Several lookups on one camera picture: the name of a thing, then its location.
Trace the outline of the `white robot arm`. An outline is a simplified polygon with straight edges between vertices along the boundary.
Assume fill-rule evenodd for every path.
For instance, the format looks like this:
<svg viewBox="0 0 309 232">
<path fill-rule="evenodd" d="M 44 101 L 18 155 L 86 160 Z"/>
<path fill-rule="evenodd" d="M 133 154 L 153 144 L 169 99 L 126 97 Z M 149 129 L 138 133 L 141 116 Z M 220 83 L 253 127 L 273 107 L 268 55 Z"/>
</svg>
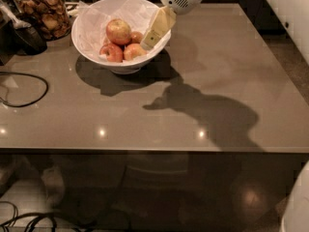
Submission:
<svg viewBox="0 0 309 232">
<path fill-rule="evenodd" d="M 192 11 L 202 0 L 160 0 L 165 16 L 176 22 L 176 15 Z M 267 0 L 302 57 L 309 64 L 309 0 Z M 279 232 L 309 232 L 309 161 L 297 175 Z"/>
</svg>

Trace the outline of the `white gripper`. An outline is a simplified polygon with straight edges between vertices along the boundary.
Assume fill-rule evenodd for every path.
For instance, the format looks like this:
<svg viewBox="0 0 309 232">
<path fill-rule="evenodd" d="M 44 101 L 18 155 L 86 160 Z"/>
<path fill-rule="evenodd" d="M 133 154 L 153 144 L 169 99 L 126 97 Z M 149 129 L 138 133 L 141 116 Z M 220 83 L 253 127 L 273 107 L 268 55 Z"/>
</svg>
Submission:
<svg viewBox="0 0 309 232">
<path fill-rule="evenodd" d="M 162 38 L 173 28 L 177 15 L 190 12 L 202 0 L 160 0 L 164 7 L 159 8 L 153 15 L 149 27 L 141 41 L 146 50 L 153 49 Z"/>
</svg>

